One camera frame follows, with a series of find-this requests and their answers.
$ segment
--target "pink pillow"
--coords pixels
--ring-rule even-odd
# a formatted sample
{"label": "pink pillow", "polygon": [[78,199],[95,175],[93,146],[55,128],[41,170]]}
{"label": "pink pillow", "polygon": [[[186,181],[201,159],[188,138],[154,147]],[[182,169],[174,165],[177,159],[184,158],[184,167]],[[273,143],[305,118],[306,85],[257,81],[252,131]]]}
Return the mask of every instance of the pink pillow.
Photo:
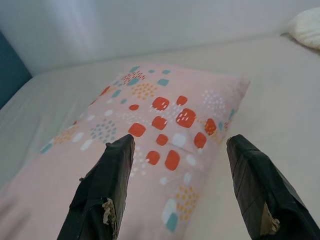
{"label": "pink pillow", "polygon": [[17,239],[55,239],[78,179],[106,142],[127,133],[136,148],[118,239],[183,236],[249,82],[165,64],[125,73],[7,186],[6,197],[18,199],[15,209],[30,212]]}

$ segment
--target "teal headboard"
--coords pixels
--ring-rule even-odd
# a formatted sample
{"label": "teal headboard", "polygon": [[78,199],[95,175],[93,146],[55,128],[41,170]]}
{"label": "teal headboard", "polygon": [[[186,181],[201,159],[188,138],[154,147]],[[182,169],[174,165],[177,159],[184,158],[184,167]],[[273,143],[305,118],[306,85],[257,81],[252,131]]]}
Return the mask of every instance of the teal headboard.
{"label": "teal headboard", "polygon": [[31,77],[24,63],[0,32],[0,109]]}

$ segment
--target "white bed sheet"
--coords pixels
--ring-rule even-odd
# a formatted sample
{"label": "white bed sheet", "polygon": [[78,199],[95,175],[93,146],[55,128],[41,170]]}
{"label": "white bed sheet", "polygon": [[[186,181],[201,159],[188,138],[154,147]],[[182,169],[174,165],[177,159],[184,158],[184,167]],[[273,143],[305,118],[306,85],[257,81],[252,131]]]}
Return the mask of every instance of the white bed sheet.
{"label": "white bed sheet", "polygon": [[[126,64],[135,61],[179,64],[251,79],[228,136],[242,134],[269,155],[320,225],[320,57],[275,35],[36,76],[0,111],[0,186],[41,145],[69,126]],[[186,231],[187,240],[249,239],[234,196],[225,144],[213,161]]]}

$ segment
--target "mattress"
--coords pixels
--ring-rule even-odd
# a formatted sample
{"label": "mattress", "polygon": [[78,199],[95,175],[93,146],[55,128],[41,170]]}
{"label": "mattress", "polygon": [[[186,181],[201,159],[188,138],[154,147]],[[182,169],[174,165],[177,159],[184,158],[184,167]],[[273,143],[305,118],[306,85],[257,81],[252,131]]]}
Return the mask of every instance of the mattress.
{"label": "mattress", "polygon": [[[279,35],[122,58],[34,77],[0,110],[0,186],[44,143],[71,125],[132,62],[178,64],[249,78],[251,85],[227,137],[242,134],[264,151],[320,225],[320,57]],[[233,192],[226,141],[213,161],[185,239],[249,239]]]}

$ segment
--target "white wall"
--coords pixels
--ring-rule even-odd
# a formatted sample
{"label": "white wall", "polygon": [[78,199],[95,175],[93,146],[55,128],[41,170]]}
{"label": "white wall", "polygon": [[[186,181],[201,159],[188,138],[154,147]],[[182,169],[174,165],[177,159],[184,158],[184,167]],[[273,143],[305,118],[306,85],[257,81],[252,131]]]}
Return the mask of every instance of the white wall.
{"label": "white wall", "polygon": [[278,31],[319,0],[0,0],[0,30],[32,74]]}

